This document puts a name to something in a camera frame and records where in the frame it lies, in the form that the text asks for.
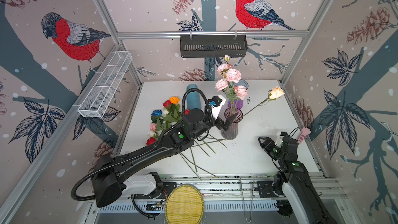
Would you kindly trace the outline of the smoky pink glass vase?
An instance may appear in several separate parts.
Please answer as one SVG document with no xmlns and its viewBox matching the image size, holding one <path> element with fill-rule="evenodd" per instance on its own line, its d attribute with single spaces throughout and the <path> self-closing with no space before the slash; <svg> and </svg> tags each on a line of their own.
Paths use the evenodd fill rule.
<svg viewBox="0 0 398 224">
<path fill-rule="evenodd" d="M 231 115 L 233 115 L 232 114 L 232 109 L 231 108 L 227 108 L 226 111 L 224 112 L 224 117 L 227 119 Z M 222 129 L 221 130 L 221 134 L 222 134 L 223 138 L 226 139 L 226 140 L 233 140 L 233 139 L 237 138 L 237 136 L 238 136 L 238 124 L 240 122 L 236 122 L 236 123 L 231 124 L 230 128 L 228 129 L 228 131 L 224 131 Z"/>
</svg>

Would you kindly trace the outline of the pink carnation flower stem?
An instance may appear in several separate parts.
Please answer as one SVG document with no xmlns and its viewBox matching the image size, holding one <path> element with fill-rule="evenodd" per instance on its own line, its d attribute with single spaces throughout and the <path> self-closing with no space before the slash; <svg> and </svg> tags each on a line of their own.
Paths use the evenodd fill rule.
<svg viewBox="0 0 398 224">
<path fill-rule="evenodd" d="M 232 93 L 232 114 L 238 113 L 238 116 L 235 118 L 234 123 L 240 122 L 243 118 L 243 114 L 241 110 L 237 107 L 239 101 L 243 101 L 246 96 L 248 95 L 247 88 L 244 86 L 235 86 L 233 88 L 233 93 Z"/>
</svg>

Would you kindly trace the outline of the cream peach rose stem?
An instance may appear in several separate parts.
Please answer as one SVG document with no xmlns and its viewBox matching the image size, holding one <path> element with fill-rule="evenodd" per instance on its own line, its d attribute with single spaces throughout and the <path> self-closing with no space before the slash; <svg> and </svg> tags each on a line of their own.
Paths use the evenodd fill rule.
<svg viewBox="0 0 398 224">
<path fill-rule="evenodd" d="M 256 106 L 254 106 L 251 110 L 249 110 L 247 113 L 243 114 L 243 116 L 245 117 L 246 115 L 248 115 L 249 113 L 251 113 L 253 110 L 255 110 L 256 108 L 266 105 L 268 102 L 270 101 L 275 101 L 279 98 L 281 98 L 282 96 L 285 95 L 285 92 L 283 91 L 283 89 L 281 87 L 274 87 L 272 88 L 268 94 L 267 94 L 267 98 L 265 100 L 263 100 L 262 102 L 260 102 L 259 104 L 257 104 Z"/>
</svg>

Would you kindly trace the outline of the blue rose flower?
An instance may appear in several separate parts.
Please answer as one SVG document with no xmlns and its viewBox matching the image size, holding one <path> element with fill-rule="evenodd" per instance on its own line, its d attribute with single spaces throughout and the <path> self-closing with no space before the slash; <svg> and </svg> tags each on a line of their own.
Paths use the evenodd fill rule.
<svg viewBox="0 0 398 224">
<path fill-rule="evenodd" d="M 151 114 L 151 116 L 161 116 L 162 115 L 162 111 L 161 110 L 154 110 Z"/>
</svg>

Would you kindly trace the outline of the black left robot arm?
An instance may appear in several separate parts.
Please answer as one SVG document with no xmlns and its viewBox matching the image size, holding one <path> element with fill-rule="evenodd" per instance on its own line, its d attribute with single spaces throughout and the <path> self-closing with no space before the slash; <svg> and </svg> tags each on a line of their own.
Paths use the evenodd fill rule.
<svg viewBox="0 0 398 224">
<path fill-rule="evenodd" d="M 80 179 L 72 188 L 70 196 L 75 201 L 95 200 L 97 207 L 108 206 L 123 193 L 154 196 L 162 191 L 162 182 L 157 173 L 150 172 L 143 180 L 153 184 L 145 191 L 127 180 L 140 170 L 162 159 L 177 155 L 190 148 L 194 141 L 212 127 L 228 130 L 237 114 L 222 120 L 218 113 L 225 103 L 222 96 L 205 100 L 205 109 L 192 109 L 183 113 L 179 121 L 164 130 L 157 141 L 131 153 L 111 157 L 102 156 L 93 172 Z"/>
</svg>

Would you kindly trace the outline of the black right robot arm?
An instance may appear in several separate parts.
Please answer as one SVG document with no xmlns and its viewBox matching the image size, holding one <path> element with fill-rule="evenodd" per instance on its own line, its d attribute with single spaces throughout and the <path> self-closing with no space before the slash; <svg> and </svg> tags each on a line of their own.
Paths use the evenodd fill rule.
<svg viewBox="0 0 398 224">
<path fill-rule="evenodd" d="M 257 191 L 261 198 L 287 198 L 289 203 L 279 205 L 279 214 L 296 216 L 300 224 L 335 224 L 315 190 L 305 165 L 298 161 L 298 141 L 286 132 L 277 145 L 271 138 L 258 138 L 261 148 L 272 161 L 277 161 L 278 171 L 273 181 L 258 181 Z"/>
</svg>

